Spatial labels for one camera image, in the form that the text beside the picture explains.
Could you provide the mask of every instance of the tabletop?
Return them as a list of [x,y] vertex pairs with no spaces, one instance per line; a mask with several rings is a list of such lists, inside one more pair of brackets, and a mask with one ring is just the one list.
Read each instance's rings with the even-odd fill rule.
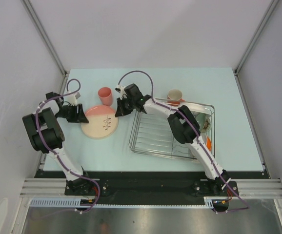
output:
[[[78,103],[83,109],[101,105],[98,90],[107,86],[116,98],[115,87],[119,79],[135,69],[73,69],[69,78],[81,82]],[[258,150],[249,126],[241,96],[231,68],[157,68],[142,69],[154,83],[154,97],[166,98],[171,89],[180,89],[186,101],[210,104],[215,107],[216,160],[228,171],[263,171]],[[151,83],[144,74],[133,73],[121,85],[135,83],[143,95],[151,94]],[[69,89],[77,89],[71,82]],[[198,162],[170,159],[133,153],[129,137],[135,113],[120,117],[117,130],[104,139],[88,138],[81,125],[59,118],[65,135],[65,148],[69,155],[86,171],[203,171]],[[47,157],[45,171],[60,171],[60,167]]]

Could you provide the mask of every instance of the dish rack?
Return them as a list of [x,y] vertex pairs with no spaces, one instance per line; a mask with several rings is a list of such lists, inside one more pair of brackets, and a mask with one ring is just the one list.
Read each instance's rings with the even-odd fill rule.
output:
[[[166,99],[157,98],[157,100],[164,104],[168,104]],[[211,153],[215,156],[215,108],[211,105],[195,102],[179,102],[185,102],[188,106],[192,103],[204,107],[204,111],[208,114],[211,122],[211,129],[206,135],[212,142]],[[196,116],[199,112],[192,111],[192,113]],[[137,154],[161,156],[173,159],[186,159],[198,162],[191,151],[177,142],[173,137],[168,121],[150,114],[136,112],[130,134],[129,147]]]

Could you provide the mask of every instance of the orange object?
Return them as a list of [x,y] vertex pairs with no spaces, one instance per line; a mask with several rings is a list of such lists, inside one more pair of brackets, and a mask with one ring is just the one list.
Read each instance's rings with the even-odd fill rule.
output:
[[211,145],[211,140],[209,139],[209,137],[207,137],[207,143],[206,143],[207,148],[209,149],[209,151],[211,151],[212,149],[212,145]]

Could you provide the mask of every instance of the red object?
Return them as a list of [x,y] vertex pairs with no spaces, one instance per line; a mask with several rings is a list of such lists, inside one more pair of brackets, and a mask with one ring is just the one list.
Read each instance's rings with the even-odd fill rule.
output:
[[98,95],[103,105],[111,106],[113,104],[112,90],[109,87],[100,88]]

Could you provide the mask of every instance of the cable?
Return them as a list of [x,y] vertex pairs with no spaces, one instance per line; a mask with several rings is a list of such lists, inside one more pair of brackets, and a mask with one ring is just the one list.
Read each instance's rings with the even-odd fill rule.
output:
[[203,146],[203,144],[200,142],[200,139],[199,139],[200,135],[198,134],[198,132],[197,132],[197,130],[195,129],[195,127],[191,124],[191,122],[187,119],[187,117],[186,117],[181,111],[179,111],[178,109],[174,109],[174,108],[172,108],[172,107],[170,107],[170,106],[166,106],[166,105],[164,105],[164,104],[162,104],[162,103],[160,103],[160,102],[155,101],[155,99],[153,98],[153,94],[154,94],[154,84],[153,84],[153,80],[152,80],[152,78],[151,78],[146,72],[140,71],[140,70],[135,70],[135,71],[128,72],[128,73],[126,73],[125,75],[123,75],[123,76],[120,78],[120,80],[119,80],[119,82],[118,82],[118,85],[121,83],[122,79],[124,79],[127,75],[129,75],[129,74],[131,74],[131,73],[143,73],[143,74],[145,74],[145,75],[150,79],[150,81],[151,81],[151,87],[152,87],[152,90],[151,90],[151,98],[152,98],[152,101],[153,101],[155,104],[157,104],[157,105],[159,105],[159,106],[161,106],[161,107],[164,107],[164,108],[167,108],[167,109],[169,109],[169,110],[172,110],[172,111],[175,111],[175,112],[179,113],[179,114],[184,118],[184,120],[189,124],[189,126],[190,126],[190,127],[192,128],[192,130],[194,131],[194,133],[195,133],[195,135],[196,135],[196,141],[197,141],[197,143],[203,148],[203,150],[204,150],[205,153],[207,154],[207,156],[208,156],[208,158],[209,158],[211,164],[213,165],[213,167],[214,167],[216,173],[218,174],[219,178],[224,182],[224,184],[225,184],[226,187],[232,192],[232,194],[233,194],[234,196],[236,196],[236,197],[246,206],[246,207],[243,207],[243,208],[235,208],[235,209],[232,209],[232,210],[229,210],[229,211],[225,211],[225,212],[217,212],[216,210],[214,210],[214,211],[216,212],[216,214],[218,214],[218,213],[228,213],[228,212],[234,212],[234,211],[240,211],[240,210],[249,209],[249,204],[248,204],[244,199],[242,199],[242,198],[230,187],[230,185],[228,185],[228,183],[227,183],[227,182],[225,181],[225,179],[222,177],[222,175],[220,174],[220,172],[219,172],[217,166],[215,165],[214,160],[212,159],[212,157],[211,157],[209,151],[206,150],[206,148],[205,148],[205,147]]
[[71,171],[69,168],[67,168],[67,167],[64,165],[64,163],[62,162],[62,160],[61,160],[59,154],[58,154],[57,152],[55,152],[54,150],[52,150],[52,149],[47,145],[47,143],[45,142],[45,139],[44,139],[44,137],[43,137],[43,135],[42,135],[42,133],[41,133],[40,124],[39,124],[39,120],[38,120],[38,113],[39,113],[39,111],[43,108],[43,106],[44,106],[46,103],[48,103],[48,102],[50,102],[50,101],[52,101],[52,100],[61,98],[61,97],[65,97],[65,96],[68,96],[68,95],[71,95],[71,94],[75,94],[75,93],[77,93],[77,92],[81,89],[81,83],[79,82],[79,80],[77,80],[77,79],[70,79],[70,80],[68,81],[67,85],[66,85],[66,90],[67,90],[67,91],[69,91],[69,90],[68,90],[68,85],[69,85],[70,82],[72,82],[72,81],[77,81],[77,82],[78,82],[78,85],[79,85],[78,89],[75,90],[75,91],[73,91],[73,92],[71,92],[71,93],[64,94],[64,95],[59,95],[59,96],[56,96],[56,97],[52,97],[52,98],[50,98],[50,99],[48,99],[48,100],[46,100],[46,101],[43,101],[43,102],[41,103],[41,105],[38,106],[38,108],[37,108],[37,110],[36,110],[35,121],[36,121],[37,131],[38,131],[38,134],[39,134],[39,136],[40,136],[40,139],[41,139],[43,145],[45,146],[45,148],[46,148],[48,151],[52,152],[55,156],[57,156],[57,159],[58,159],[59,163],[61,164],[61,166],[62,166],[66,171],[68,171],[70,174],[72,174],[72,175],[74,175],[74,176],[76,176],[76,177],[78,177],[78,178],[81,178],[81,179],[89,180],[90,182],[94,183],[94,184],[96,185],[96,187],[98,188],[98,195],[97,195],[95,201],[91,204],[90,207],[88,207],[88,209],[86,209],[86,210],[84,210],[84,211],[81,211],[80,214],[82,214],[82,213],[86,213],[86,212],[90,211],[90,210],[92,209],[92,207],[97,203],[97,201],[98,201],[98,199],[99,199],[99,197],[100,197],[100,187],[99,187],[99,184],[98,184],[95,180],[93,180],[93,179],[90,179],[90,178],[87,178],[87,177],[85,177],[85,176],[78,175],[78,174],[74,173],[73,171]]

